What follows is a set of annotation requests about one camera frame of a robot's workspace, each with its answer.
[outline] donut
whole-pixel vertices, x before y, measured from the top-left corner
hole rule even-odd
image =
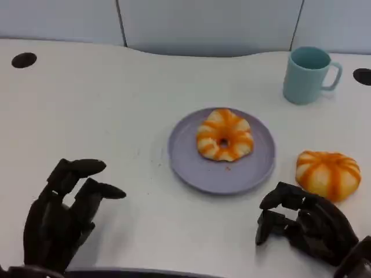
[[[361,171],[353,158],[341,153],[304,151],[297,158],[296,181],[311,193],[339,202],[357,190]]]
[[[250,125],[229,109],[214,110],[198,127],[197,149],[211,160],[235,161],[253,150]]]

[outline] glazed donut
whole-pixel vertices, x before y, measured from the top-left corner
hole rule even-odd
[[[235,161],[253,150],[250,125],[229,109],[214,110],[197,131],[197,149],[211,160]]]
[[[304,151],[297,158],[296,181],[305,190],[338,202],[357,190],[361,171],[353,158],[341,153]]]

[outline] panel seam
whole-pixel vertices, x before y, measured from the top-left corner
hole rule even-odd
[[[296,20],[296,24],[295,24],[294,34],[292,35],[292,40],[291,40],[291,44],[290,44],[290,51],[292,50],[292,45],[294,43],[294,38],[295,38],[295,35],[296,35],[297,26],[299,24],[299,20],[300,20],[300,16],[301,16],[301,11],[303,10],[304,2],[305,2],[305,0],[302,0],[302,2],[301,2],[299,14],[297,16],[297,20]]]
[[[127,47],[128,44],[126,42],[125,29],[123,28],[121,8],[120,8],[120,3],[118,1],[119,0],[115,0],[115,2],[116,2],[116,10],[117,10],[117,15],[118,15],[118,20],[119,20],[119,23],[120,23],[120,29],[121,29],[121,35],[122,35],[123,45],[124,45],[124,47]]]

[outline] table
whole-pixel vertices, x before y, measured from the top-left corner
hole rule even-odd
[[[22,52],[35,53],[37,62],[13,68],[12,58]],[[360,238],[371,234],[371,91],[352,77],[356,68],[370,67],[371,57],[332,54],[344,67],[334,97],[306,106],[282,96],[287,57],[170,57],[118,46],[1,40],[2,266],[22,264],[28,209],[59,159],[96,158],[108,165],[96,179],[128,197],[102,203],[97,228],[72,267],[331,277],[331,267],[290,248],[285,239],[255,249],[259,203],[278,181],[294,183],[296,156],[304,149],[339,151],[358,161],[363,178],[339,207]],[[328,83],[333,77],[330,72]],[[215,197],[174,176],[169,134],[182,117],[205,107],[246,111],[271,130],[277,165],[263,186]]]

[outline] black circular hole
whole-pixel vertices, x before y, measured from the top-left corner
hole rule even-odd
[[[228,147],[228,140],[226,140],[226,139],[221,139],[219,145],[220,145],[222,148],[227,148],[227,147]]]
[[[371,86],[371,69],[358,68],[353,72],[353,77],[359,83],[366,86]]]
[[[36,62],[36,55],[31,52],[18,54],[12,60],[12,66],[15,68],[27,68]]]

